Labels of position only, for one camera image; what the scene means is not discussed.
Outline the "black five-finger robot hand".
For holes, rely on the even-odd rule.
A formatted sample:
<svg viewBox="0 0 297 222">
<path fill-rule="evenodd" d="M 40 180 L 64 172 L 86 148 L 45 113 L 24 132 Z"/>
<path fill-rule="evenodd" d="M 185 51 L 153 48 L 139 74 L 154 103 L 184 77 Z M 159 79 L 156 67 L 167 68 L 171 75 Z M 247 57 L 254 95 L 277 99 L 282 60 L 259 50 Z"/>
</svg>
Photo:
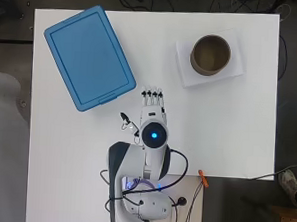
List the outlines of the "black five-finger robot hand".
<svg viewBox="0 0 297 222">
<path fill-rule="evenodd" d="M 164 105 L 163 90 L 154 87 L 142 87 L 142 110 L 140 111 L 140 124 L 136 125 L 125 113 L 121 113 L 122 129 L 130 131 L 135 137 L 140 137 L 146 126 L 152 122 L 167 129 L 167 118 Z"/>
</svg>

